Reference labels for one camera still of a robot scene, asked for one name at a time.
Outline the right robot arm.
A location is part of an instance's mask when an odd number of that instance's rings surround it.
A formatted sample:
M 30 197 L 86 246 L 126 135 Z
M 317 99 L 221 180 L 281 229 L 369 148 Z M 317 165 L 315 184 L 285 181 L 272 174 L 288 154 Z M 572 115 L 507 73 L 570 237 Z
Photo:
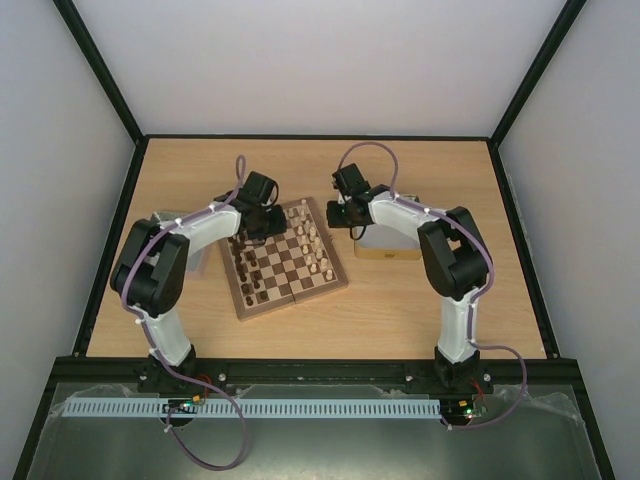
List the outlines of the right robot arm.
M 355 164 L 339 167 L 332 177 L 339 198 L 327 203 L 331 228 L 383 226 L 419 243 L 427 280 L 441 297 L 435 376 L 443 389 L 460 390 L 478 368 L 478 301 L 494 280 L 493 262 L 471 213 L 463 207 L 437 210 L 385 185 L 372 187 Z

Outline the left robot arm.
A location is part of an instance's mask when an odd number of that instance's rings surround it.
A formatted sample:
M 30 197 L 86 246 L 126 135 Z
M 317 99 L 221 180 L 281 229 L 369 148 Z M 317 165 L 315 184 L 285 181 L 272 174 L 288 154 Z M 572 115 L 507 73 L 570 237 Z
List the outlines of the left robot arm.
M 140 385 L 157 393 L 202 388 L 196 378 L 196 351 L 184 333 L 177 303 L 187 264 L 198 251 L 240 234 L 265 240 L 286 230 L 277 204 L 278 183 L 252 171 L 236 187 L 200 211 L 159 222 L 137 220 L 113 268 L 110 288 L 123 309 L 136 316 L 149 343 Z

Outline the dark chess pieces group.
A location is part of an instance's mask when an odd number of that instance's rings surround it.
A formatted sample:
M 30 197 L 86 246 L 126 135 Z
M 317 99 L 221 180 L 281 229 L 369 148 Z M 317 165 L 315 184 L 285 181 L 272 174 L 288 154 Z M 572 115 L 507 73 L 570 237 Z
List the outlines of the dark chess pieces group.
M 268 293 L 256 253 L 260 245 L 249 242 L 244 234 L 237 234 L 228 243 L 244 306 L 253 307 L 265 303 Z

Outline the white pieces on board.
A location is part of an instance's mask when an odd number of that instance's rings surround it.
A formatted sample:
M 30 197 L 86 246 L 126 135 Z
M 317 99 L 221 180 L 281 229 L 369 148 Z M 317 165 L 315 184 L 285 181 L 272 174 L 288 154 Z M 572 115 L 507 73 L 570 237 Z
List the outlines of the white pieces on board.
M 290 260 L 302 289 L 323 286 L 337 280 L 337 273 L 329 259 L 328 249 L 320 236 L 320 226 L 311 211 L 311 200 L 303 198 L 285 208 L 287 231 L 284 238 Z

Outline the wooden chess board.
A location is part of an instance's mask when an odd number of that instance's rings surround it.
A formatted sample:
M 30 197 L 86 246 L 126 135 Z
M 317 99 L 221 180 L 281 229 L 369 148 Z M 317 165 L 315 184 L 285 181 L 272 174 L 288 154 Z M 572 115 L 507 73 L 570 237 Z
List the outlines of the wooden chess board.
M 325 218 L 323 214 L 321 214 L 316 201 L 311 197 L 305 198 L 311 200 L 311 211 L 320 226 L 320 236 L 328 249 L 329 259 L 337 273 L 337 280 L 317 287 L 313 287 L 311 281 L 308 280 L 309 288 L 303 290 L 302 282 L 298 279 L 293 262 L 290 260 L 290 254 L 288 253 L 284 238 L 285 233 L 275 235 L 262 242 L 253 241 L 252 243 L 255 245 L 260 245 L 256 253 L 264 277 L 268 300 L 257 306 L 245 307 L 235 278 L 234 265 L 228 243 L 230 238 L 221 240 L 218 242 L 219 250 L 238 320 L 245 321 L 274 310 L 310 300 L 314 297 L 332 293 L 348 285 L 346 272 L 332 243 Z M 292 206 L 293 203 L 298 200 L 284 204 L 284 212 L 286 207 Z

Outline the gold metal tin tray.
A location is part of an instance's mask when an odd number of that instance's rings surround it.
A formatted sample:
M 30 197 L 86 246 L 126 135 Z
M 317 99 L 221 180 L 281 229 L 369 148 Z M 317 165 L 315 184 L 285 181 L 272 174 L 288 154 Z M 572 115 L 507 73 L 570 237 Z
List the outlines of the gold metal tin tray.
M 369 204 L 374 224 L 351 230 L 354 253 L 363 260 L 419 260 L 422 257 L 417 228 L 423 211 L 412 209 L 414 201 L 385 192 Z

